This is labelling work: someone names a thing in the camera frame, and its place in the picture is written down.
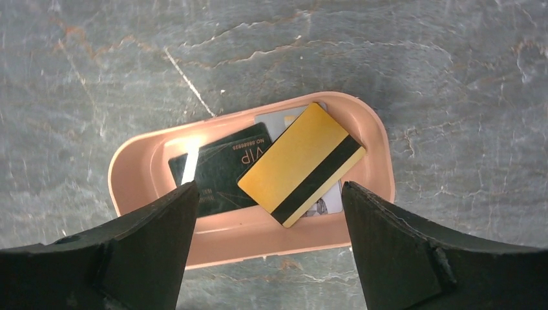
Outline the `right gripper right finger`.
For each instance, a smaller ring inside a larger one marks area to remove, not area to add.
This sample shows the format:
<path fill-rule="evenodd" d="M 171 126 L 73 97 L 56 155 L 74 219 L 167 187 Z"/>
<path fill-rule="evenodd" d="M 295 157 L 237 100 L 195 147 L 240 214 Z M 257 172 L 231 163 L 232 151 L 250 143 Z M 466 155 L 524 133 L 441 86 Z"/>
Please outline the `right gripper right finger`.
<path fill-rule="evenodd" d="M 465 234 L 353 181 L 344 215 L 368 309 L 546 309 L 547 250 Z"/>

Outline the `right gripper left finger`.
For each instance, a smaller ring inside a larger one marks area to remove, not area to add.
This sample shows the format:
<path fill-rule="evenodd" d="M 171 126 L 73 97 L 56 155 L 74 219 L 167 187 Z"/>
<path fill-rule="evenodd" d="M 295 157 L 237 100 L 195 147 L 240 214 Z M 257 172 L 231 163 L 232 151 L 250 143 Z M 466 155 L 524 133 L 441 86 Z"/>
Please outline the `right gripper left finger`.
<path fill-rule="evenodd" d="M 195 228 L 195 182 L 45 245 L 1 251 L 2 309 L 175 309 Z"/>

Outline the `pink oval tray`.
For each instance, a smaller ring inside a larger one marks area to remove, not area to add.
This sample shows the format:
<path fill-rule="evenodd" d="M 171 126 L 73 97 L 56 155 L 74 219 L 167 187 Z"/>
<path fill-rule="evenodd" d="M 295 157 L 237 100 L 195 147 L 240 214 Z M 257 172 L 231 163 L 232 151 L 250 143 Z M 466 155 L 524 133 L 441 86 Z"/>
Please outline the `pink oval tray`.
<path fill-rule="evenodd" d="M 169 158 L 185 144 L 211 143 L 254 123 L 255 116 L 325 103 L 328 113 L 366 147 L 366 156 L 344 175 L 392 202 L 395 182 L 385 126 L 359 98 L 341 92 L 316 92 L 224 116 L 141 134 L 127 140 L 111 159 L 108 183 L 118 215 L 147 205 L 175 188 Z M 241 262 L 261 256 L 347 247 L 350 236 L 343 212 L 298 220 L 283 228 L 259 206 L 197 219 L 187 269 Z"/>

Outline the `white diamond print card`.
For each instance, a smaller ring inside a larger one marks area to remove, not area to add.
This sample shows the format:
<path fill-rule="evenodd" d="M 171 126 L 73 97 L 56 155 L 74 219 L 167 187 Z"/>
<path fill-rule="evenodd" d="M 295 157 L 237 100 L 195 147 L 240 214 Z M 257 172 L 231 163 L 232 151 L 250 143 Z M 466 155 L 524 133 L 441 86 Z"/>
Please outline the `white diamond print card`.
<path fill-rule="evenodd" d="M 306 106 L 270 112 L 255 116 L 255 124 L 264 123 L 272 141 L 275 141 L 298 117 Z M 301 217 L 339 213 L 343 210 L 341 181 L 332 186 Z"/>

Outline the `yellow card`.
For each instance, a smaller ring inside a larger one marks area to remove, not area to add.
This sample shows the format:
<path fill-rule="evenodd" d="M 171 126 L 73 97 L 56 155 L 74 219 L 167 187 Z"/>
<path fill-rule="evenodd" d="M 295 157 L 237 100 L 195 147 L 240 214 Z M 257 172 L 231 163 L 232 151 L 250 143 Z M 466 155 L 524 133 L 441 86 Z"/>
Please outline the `yellow card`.
<path fill-rule="evenodd" d="M 365 154 L 360 142 L 318 103 L 311 103 L 237 185 L 289 228 Z"/>

